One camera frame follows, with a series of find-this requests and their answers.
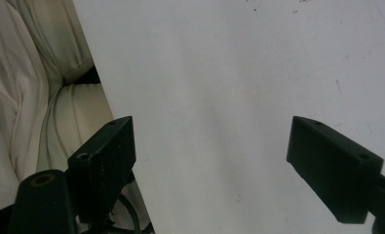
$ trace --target screw hole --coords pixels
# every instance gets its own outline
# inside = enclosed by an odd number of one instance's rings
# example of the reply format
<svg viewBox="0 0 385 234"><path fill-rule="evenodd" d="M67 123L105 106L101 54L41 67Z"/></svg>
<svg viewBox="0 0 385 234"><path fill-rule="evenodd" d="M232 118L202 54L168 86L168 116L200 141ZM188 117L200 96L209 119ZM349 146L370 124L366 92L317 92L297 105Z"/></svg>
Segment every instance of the screw hole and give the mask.
<svg viewBox="0 0 385 234"><path fill-rule="evenodd" d="M359 158L361 158L363 160L368 160L370 157L366 154L359 154Z"/></svg>
<svg viewBox="0 0 385 234"><path fill-rule="evenodd" d="M77 158L78 158L78 159L86 160L86 159L89 159L89 158L90 158L90 155L87 154L87 153L81 153L81 154L77 155Z"/></svg>
<svg viewBox="0 0 385 234"><path fill-rule="evenodd" d="M32 187L40 187L51 183L54 179L55 179L55 175L53 174L43 174L31 180L30 185Z"/></svg>

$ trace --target black cable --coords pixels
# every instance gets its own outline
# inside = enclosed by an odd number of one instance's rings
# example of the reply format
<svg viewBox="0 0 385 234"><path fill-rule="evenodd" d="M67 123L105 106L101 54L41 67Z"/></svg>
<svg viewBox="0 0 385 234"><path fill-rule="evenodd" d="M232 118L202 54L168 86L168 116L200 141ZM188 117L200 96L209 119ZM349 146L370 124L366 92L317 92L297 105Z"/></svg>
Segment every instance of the black cable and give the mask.
<svg viewBox="0 0 385 234"><path fill-rule="evenodd" d="M140 232L140 223L139 218L135 208L132 206L131 202L122 194L119 195L119 201L128 209L129 215L131 215L132 221L134 222L135 234L141 234Z"/></svg>

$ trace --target white sheet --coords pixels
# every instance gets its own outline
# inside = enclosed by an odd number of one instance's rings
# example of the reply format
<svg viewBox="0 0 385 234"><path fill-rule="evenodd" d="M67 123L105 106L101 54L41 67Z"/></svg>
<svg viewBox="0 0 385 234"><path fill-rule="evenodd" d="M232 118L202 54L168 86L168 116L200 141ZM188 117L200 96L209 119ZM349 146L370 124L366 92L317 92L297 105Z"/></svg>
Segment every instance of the white sheet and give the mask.
<svg viewBox="0 0 385 234"><path fill-rule="evenodd" d="M385 159L385 21L374 0L75 0L158 234L370 233L286 162L293 115Z"/></svg>
<svg viewBox="0 0 385 234"><path fill-rule="evenodd" d="M0 0L0 209L13 204L19 180L35 173L48 83L17 13Z"/></svg>

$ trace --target wrinkled cloth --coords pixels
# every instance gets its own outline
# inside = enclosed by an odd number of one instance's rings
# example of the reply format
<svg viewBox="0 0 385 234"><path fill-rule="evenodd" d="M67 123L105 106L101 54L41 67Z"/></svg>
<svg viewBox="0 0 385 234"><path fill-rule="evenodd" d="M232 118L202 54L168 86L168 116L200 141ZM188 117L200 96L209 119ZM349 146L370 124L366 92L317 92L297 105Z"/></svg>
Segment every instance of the wrinkled cloth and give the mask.
<svg viewBox="0 0 385 234"><path fill-rule="evenodd" d="M19 13L0 0L0 209L35 173L48 106L46 72Z"/></svg>
<svg viewBox="0 0 385 234"><path fill-rule="evenodd" d="M94 66L71 0L7 0L21 15L48 75L50 98Z"/></svg>
<svg viewBox="0 0 385 234"><path fill-rule="evenodd" d="M68 157L111 120L113 115L101 85L70 85L61 89L42 132L37 171L65 171Z"/></svg>

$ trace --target white surface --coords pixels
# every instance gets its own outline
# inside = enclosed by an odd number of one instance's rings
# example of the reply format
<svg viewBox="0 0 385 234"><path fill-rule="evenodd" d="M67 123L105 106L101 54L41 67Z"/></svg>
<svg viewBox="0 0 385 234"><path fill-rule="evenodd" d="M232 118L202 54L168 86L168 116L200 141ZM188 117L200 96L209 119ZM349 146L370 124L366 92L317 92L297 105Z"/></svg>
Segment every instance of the white surface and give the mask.
<svg viewBox="0 0 385 234"><path fill-rule="evenodd" d="M385 158L385 19L373 0L75 0L158 234L370 233L286 162L293 115Z"/></svg>

